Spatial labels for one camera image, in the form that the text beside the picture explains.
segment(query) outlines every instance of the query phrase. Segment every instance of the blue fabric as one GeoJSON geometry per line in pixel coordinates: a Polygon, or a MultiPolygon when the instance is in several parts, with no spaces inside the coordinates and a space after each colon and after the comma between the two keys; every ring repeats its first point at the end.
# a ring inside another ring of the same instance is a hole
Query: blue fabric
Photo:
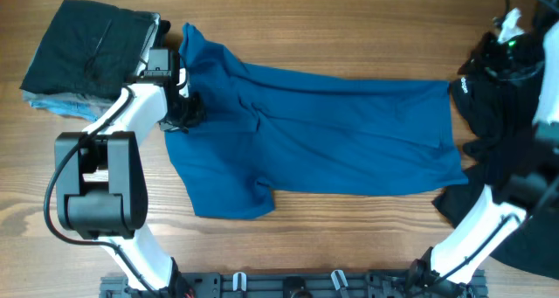
{"type": "Polygon", "coordinates": [[[72,115],[88,121],[97,121],[99,117],[93,113],[86,103],[63,100],[32,100],[29,104],[34,108],[46,109],[58,115],[72,115]]]}
{"type": "Polygon", "coordinates": [[[448,83],[342,80],[240,62],[183,27],[180,53],[207,120],[166,133],[194,211],[256,218],[271,188],[403,195],[465,184],[452,140],[448,83]]]}

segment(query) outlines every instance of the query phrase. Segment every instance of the tan floor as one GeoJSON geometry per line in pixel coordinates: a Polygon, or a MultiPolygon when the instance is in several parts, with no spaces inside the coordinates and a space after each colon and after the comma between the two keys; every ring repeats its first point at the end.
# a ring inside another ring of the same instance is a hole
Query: tan floor
{"type": "MultiPolygon", "coordinates": [[[[43,222],[53,143],[87,122],[33,110],[18,87],[62,0],[0,0],[0,297],[96,297],[120,270],[99,248],[68,246],[43,222]]],[[[502,0],[96,0],[195,24],[243,61],[346,78],[451,79],[502,0]]],[[[533,3],[514,0],[529,17],[533,3]]],[[[458,145],[473,139],[453,108],[458,145]]],[[[431,206],[437,192],[403,198],[276,192],[255,221],[194,216],[162,133],[141,147],[148,222],[184,272],[350,271],[405,268],[452,228],[431,206]]],[[[472,162],[464,157],[463,165],[472,162]]],[[[558,296],[559,283],[489,259],[490,295],[558,296]]]]}

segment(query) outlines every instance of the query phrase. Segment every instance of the black fabric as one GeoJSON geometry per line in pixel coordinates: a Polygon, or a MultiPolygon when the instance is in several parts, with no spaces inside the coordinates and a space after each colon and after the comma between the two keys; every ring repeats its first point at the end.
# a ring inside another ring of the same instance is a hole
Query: black fabric
{"type": "MultiPolygon", "coordinates": [[[[480,163],[465,171],[469,184],[452,185],[433,204],[456,227],[480,197],[484,184],[496,184],[514,170],[532,142],[532,129],[506,139],[480,163]]],[[[559,212],[543,211],[501,243],[491,256],[511,267],[559,280],[559,212]]]]}
{"type": "Polygon", "coordinates": [[[76,93],[117,99],[138,66],[152,13],[64,0],[21,88],[35,94],[76,93]]]}
{"type": "Polygon", "coordinates": [[[456,107],[478,140],[464,144],[463,150],[484,162],[505,139],[531,125],[541,91],[543,72],[521,86],[497,82],[484,73],[455,80],[450,90],[456,107]]]}

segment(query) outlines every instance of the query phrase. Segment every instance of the brown background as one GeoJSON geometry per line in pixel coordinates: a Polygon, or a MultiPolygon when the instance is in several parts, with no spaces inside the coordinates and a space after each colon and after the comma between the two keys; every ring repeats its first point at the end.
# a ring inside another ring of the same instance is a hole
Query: brown background
{"type": "MultiPolygon", "coordinates": [[[[31,109],[18,90],[62,0],[0,0],[0,296],[96,297],[119,274],[100,248],[68,246],[43,222],[53,143],[88,123],[31,109]]],[[[345,78],[452,79],[502,0],[96,0],[161,13],[177,46],[185,22],[243,61],[345,78]]],[[[531,0],[514,0],[525,15],[531,0]]],[[[458,145],[473,139],[452,109],[458,145]]],[[[197,218],[169,163],[162,133],[141,147],[150,227],[184,272],[326,272],[406,268],[452,228],[438,192],[366,198],[276,192],[255,221],[197,218]]],[[[463,165],[472,162],[463,157],[463,165]]],[[[558,296],[559,284],[489,259],[491,297],[558,296]]]]}

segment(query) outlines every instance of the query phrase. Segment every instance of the blue dress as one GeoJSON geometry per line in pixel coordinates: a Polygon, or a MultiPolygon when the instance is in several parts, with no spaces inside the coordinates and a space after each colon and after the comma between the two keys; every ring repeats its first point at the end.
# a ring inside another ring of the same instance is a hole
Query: blue dress
{"type": "Polygon", "coordinates": [[[446,81],[255,66],[191,24],[183,33],[207,119],[165,140],[196,215],[257,218],[274,209],[271,189],[390,196],[467,183],[446,81]]]}

